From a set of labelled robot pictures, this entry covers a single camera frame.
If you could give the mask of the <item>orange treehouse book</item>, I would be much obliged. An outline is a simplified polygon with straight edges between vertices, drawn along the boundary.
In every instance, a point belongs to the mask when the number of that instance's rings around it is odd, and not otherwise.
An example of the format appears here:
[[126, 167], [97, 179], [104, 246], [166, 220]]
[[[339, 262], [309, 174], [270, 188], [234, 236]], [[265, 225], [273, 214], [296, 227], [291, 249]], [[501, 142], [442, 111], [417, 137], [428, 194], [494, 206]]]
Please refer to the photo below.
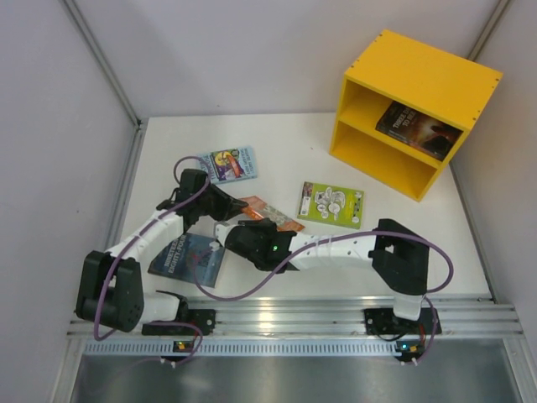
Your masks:
[[282, 213], [275, 207], [272, 207], [267, 202], [259, 198], [258, 196], [247, 196], [241, 198], [241, 201], [246, 202], [248, 205], [243, 208], [244, 215], [252, 220], [270, 219], [277, 226], [277, 229], [282, 231], [295, 231], [301, 232], [305, 229], [305, 226], [296, 222], [291, 217]]

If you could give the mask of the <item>Three Days To See book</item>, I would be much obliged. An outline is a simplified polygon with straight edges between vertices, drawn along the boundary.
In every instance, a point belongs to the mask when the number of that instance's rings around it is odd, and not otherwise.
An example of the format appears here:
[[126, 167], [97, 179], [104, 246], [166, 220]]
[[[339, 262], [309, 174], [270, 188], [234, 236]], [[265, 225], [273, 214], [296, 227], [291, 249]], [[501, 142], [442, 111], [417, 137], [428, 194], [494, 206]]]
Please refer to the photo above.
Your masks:
[[402, 103], [393, 101], [375, 129], [442, 161], [462, 131]]

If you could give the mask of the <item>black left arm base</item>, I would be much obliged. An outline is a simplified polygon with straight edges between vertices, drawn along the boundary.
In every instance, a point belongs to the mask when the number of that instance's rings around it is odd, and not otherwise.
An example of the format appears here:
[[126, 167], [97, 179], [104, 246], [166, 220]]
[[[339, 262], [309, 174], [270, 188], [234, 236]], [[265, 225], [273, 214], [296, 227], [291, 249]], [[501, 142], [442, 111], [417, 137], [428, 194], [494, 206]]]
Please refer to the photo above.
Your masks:
[[215, 327], [216, 311], [191, 308], [184, 296], [158, 290], [144, 295], [139, 324], [144, 336], [206, 336]]

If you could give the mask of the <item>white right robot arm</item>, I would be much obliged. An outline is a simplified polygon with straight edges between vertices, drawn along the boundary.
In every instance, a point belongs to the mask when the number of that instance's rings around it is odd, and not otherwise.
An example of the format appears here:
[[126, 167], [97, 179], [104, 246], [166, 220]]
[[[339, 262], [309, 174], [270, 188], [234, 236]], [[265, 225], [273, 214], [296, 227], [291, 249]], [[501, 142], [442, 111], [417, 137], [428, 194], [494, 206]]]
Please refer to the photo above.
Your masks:
[[392, 219], [379, 220], [372, 231], [341, 236], [279, 231], [267, 218], [218, 223], [214, 234], [221, 246], [260, 271], [280, 274], [337, 267], [373, 270], [394, 292], [394, 315], [409, 321], [420, 317], [430, 247]]

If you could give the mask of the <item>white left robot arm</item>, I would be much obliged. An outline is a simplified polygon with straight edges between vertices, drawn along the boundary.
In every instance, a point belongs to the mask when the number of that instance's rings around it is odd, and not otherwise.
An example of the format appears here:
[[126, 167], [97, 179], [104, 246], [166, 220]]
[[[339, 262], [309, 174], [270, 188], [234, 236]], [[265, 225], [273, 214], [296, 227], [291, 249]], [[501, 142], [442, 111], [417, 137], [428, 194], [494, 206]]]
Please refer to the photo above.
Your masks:
[[179, 186], [156, 207], [148, 221], [121, 243], [85, 257], [76, 316], [93, 323], [97, 341], [116, 331], [131, 332], [140, 324], [177, 323], [181, 297], [167, 291], [144, 291], [143, 272], [201, 217], [225, 222], [247, 206], [210, 183], [205, 171], [183, 170]]

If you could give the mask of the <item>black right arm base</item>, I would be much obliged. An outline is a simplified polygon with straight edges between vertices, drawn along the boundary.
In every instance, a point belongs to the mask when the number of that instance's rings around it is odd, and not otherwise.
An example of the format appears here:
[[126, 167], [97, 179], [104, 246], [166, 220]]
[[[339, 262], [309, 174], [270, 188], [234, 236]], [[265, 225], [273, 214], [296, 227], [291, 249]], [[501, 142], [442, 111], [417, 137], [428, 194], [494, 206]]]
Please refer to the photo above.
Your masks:
[[422, 308], [417, 321], [396, 317], [392, 308], [368, 308], [363, 314], [366, 333], [371, 336], [388, 340], [406, 335], [429, 336], [433, 331], [434, 319], [436, 319], [436, 332], [441, 333], [440, 319], [435, 308]]

